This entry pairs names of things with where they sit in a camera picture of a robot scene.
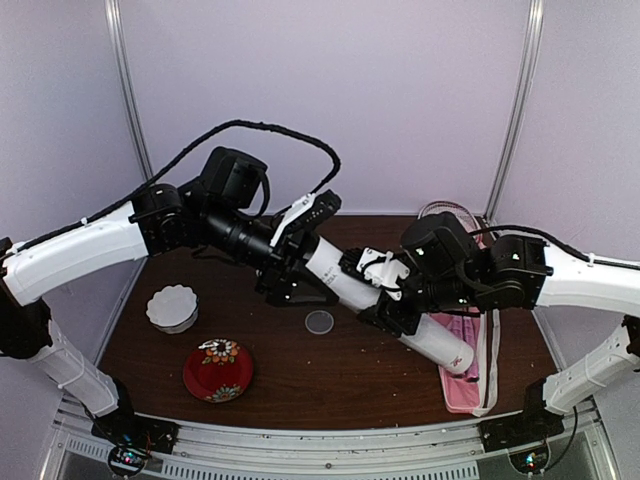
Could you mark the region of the white shuttlecock tube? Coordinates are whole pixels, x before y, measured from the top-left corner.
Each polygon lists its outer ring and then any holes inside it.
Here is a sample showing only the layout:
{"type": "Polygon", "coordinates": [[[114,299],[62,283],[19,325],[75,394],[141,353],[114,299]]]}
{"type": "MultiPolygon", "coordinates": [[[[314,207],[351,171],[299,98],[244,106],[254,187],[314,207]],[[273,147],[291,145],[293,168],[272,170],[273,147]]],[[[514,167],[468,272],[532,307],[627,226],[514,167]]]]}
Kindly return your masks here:
{"type": "Polygon", "coordinates": [[[452,374],[471,366],[472,347],[399,291],[399,282],[409,277],[410,269],[391,251],[370,247],[342,251],[321,238],[304,267],[362,322],[393,335],[452,374]]]}

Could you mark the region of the clear plastic tube lid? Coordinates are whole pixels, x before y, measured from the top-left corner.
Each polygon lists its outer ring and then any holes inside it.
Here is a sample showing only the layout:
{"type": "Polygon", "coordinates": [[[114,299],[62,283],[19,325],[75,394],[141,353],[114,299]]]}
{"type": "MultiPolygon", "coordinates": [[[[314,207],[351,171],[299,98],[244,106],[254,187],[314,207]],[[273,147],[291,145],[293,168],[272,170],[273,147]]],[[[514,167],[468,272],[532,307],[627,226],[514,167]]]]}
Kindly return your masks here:
{"type": "Polygon", "coordinates": [[[305,328],[314,335],[325,335],[331,332],[335,325],[333,315],[325,310],[310,312],[305,318],[305,328]]]}

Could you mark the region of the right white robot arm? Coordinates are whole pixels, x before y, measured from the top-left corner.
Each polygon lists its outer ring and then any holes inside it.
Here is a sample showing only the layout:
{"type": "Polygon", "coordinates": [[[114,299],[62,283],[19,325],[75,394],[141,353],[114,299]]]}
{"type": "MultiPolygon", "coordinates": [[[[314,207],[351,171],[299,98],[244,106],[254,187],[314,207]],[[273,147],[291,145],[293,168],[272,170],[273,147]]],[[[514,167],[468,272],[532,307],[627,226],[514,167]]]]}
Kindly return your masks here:
{"type": "Polygon", "coordinates": [[[492,310],[577,306],[622,314],[599,347],[544,379],[532,404],[513,419],[519,440],[535,440],[584,398],[639,364],[639,266],[587,255],[532,228],[506,226],[489,246],[483,230],[469,232],[450,212],[415,220],[401,252],[365,248],[341,268],[381,291],[363,321],[404,340],[425,337],[426,353],[454,375],[470,370],[471,347],[450,331],[441,340],[419,323],[429,313],[465,315],[492,310]]]}

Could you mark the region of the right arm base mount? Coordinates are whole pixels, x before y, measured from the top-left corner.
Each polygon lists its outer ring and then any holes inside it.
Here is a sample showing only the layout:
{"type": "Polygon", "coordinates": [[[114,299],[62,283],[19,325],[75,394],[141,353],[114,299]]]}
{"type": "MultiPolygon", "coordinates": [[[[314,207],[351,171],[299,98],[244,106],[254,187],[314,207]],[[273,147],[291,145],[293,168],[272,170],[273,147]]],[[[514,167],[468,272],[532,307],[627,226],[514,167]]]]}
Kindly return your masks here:
{"type": "Polygon", "coordinates": [[[481,421],[479,434],[486,453],[507,449],[511,465],[522,474],[541,475],[552,465],[550,437],[564,432],[564,417],[548,411],[545,379],[525,390],[520,413],[481,421]]]}

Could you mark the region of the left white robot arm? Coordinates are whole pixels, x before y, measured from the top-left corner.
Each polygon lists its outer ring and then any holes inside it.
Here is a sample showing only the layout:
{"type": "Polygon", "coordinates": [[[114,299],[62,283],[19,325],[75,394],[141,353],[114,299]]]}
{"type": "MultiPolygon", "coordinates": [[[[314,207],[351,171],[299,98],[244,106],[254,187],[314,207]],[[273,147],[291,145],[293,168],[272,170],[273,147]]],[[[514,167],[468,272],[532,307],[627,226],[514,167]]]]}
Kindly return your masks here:
{"type": "Polygon", "coordinates": [[[14,244],[2,239],[2,354],[37,365],[94,418],[104,418],[121,443],[137,442],[144,424],[133,414],[126,388],[68,341],[44,297],[114,265],[208,246],[257,269],[260,286],[276,288],[303,258],[288,247],[311,238],[341,200],[330,190],[312,191],[270,228],[245,212],[257,190],[269,189],[266,169],[249,154],[217,147],[203,171],[180,187],[144,186],[112,211],[45,240],[14,244]]]}

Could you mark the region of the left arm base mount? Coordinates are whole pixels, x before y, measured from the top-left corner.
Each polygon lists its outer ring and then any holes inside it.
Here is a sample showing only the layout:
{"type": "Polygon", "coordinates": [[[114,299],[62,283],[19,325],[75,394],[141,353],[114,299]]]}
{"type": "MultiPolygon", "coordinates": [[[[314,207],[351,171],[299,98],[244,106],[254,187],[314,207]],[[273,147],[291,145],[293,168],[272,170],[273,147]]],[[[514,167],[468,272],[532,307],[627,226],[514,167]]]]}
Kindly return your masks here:
{"type": "Polygon", "coordinates": [[[118,394],[114,411],[97,416],[85,405],[83,409],[92,422],[91,433],[112,444],[106,460],[110,471],[121,479],[130,479],[142,472],[153,453],[173,452],[179,426],[137,414],[125,385],[118,379],[114,383],[118,394]]]}

